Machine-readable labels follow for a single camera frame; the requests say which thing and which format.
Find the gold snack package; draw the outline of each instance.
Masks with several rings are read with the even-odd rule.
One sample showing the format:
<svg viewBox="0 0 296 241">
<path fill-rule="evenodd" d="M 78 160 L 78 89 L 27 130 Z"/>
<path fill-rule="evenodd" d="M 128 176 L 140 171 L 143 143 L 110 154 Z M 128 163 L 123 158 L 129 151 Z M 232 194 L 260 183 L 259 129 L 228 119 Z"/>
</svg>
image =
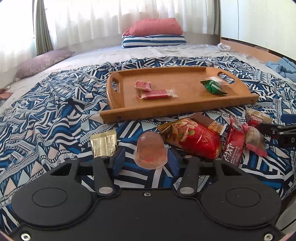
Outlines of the gold snack package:
<svg viewBox="0 0 296 241">
<path fill-rule="evenodd" d="M 91 135 L 90 139 L 94 158 L 112 156 L 117 150 L 116 130 Z"/>
</svg>

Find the tray handle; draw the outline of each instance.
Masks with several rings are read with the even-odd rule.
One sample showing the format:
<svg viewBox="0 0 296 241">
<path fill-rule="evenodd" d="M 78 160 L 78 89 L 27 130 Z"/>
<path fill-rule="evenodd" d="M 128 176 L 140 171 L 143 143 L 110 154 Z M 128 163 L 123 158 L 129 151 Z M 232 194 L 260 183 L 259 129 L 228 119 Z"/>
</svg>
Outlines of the tray handle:
<svg viewBox="0 0 296 241">
<path fill-rule="evenodd" d="M 249 91 L 249 89 L 248 89 L 248 87 L 238 78 L 238 77 L 236 77 L 234 74 L 232 74 L 232 73 L 229 73 L 228 71 L 225 71 L 225 70 L 223 70 L 223 69 L 220 69 L 218 72 L 217 72 L 217 77 L 218 78 L 220 78 L 219 77 L 219 75 L 220 74 L 225 74 L 225 75 L 227 75 L 228 77 L 230 77 L 230 78 L 232 78 L 232 79 L 234 79 L 235 81 L 234 81 L 234 83 L 233 84 L 229 84 L 229 85 L 227 85 L 229 88 L 231 88 L 231 89 L 235 89 L 235 91 L 238 93 L 238 94 L 243 94 L 243 95 L 245 95 L 245 91 L 246 90 L 248 90 L 248 92 L 250 93 L 250 91 Z"/>
<path fill-rule="evenodd" d="M 117 84 L 117 91 L 112 88 L 112 82 Z M 123 79 L 118 72 L 110 74 L 106 83 L 107 99 L 110 109 L 117 109 L 124 107 L 123 97 Z"/>
</svg>

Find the wooden tray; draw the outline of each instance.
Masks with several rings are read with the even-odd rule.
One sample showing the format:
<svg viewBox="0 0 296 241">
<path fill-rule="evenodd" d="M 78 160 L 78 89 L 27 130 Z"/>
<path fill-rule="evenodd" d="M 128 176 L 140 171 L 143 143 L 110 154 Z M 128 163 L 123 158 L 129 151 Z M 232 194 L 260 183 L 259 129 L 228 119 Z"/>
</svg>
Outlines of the wooden tray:
<svg viewBox="0 0 296 241">
<path fill-rule="evenodd" d="M 200 83 L 210 76 L 225 74 L 235 80 L 223 85 L 227 95 L 209 93 Z M 136 81 L 151 82 L 154 90 L 174 89 L 178 98 L 140 100 L 135 89 Z M 112 88 L 117 83 L 117 91 Z M 105 123 L 173 116 L 204 110 L 254 104 L 257 94 L 251 94 L 246 85 L 233 74 L 212 67 L 160 67 L 117 71 L 107 80 L 107 98 L 110 110 L 100 116 Z"/>
</svg>

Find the white bedsheet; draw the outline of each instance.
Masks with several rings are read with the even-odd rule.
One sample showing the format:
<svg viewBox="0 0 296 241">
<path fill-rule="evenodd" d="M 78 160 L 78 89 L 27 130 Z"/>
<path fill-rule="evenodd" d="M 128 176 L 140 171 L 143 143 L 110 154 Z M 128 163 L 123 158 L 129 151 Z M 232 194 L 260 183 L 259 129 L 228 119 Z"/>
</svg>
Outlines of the white bedsheet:
<svg viewBox="0 0 296 241">
<path fill-rule="evenodd" d="M 195 45 L 186 44 L 179 46 L 164 47 L 139 47 L 122 49 L 121 46 L 97 49 L 91 52 L 74 55 L 43 72 L 22 79 L 11 85 L 9 91 L 13 92 L 12 96 L 0 107 L 0 112 L 9 107 L 13 102 L 18 100 L 26 92 L 28 92 L 35 84 L 46 78 L 51 72 L 75 69 L 87 65 L 103 64 L 105 62 L 121 62 L 131 58 L 155 58 L 164 56 L 180 56 L 180 57 L 197 57 L 197 56 L 235 56 L 250 65 L 268 73 L 274 74 L 276 77 L 282 78 L 272 69 L 265 66 L 265 63 L 258 59 L 237 53 L 233 50 L 223 50 L 213 45 Z"/>
</svg>

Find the blue and white geometric blanket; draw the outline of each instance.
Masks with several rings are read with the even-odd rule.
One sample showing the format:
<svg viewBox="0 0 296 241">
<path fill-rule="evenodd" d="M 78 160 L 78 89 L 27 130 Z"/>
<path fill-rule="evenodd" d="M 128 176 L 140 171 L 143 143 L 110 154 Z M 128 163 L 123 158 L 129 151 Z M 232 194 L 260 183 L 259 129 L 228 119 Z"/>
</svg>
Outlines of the blue and white geometric blanket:
<svg viewBox="0 0 296 241">
<path fill-rule="evenodd" d="M 251 108 L 264 111 L 282 124 L 280 116 L 296 114 L 296 85 L 264 73 L 231 56 L 163 57 L 131 59 L 121 63 L 86 66 L 51 73 L 20 100 L 0 114 L 0 229 L 12 231 L 17 225 L 10 205 L 12 195 L 69 157 L 92 159 L 89 138 L 92 134 L 117 130 L 118 145 L 126 149 L 126 162 L 115 184 L 121 187 L 169 187 L 174 175 L 166 164 L 162 169 L 145 170 L 133 160 L 136 140 L 146 130 L 180 116 L 151 120 L 104 124 L 99 116 L 109 108 L 106 80 L 110 72 L 163 66 L 210 66 L 225 69 L 240 78 L 252 93 L 260 95 Z M 245 121 L 244 107 L 227 108 Z M 203 112 L 220 123 L 229 122 L 224 110 Z M 221 137 L 225 143 L 227 131 Z M 296 186 L 295 150 L 281 149 L 277 141 L 265 137 L 268 156 L 259 157 L 244 150 L 240 167 L 273 187 L 284 198 Z M 211 177 L 200 177 L 199 190 L 209 185 Z M 82 178 L 88 189 L 94 187 L 92 177 Z"/>
</svg>

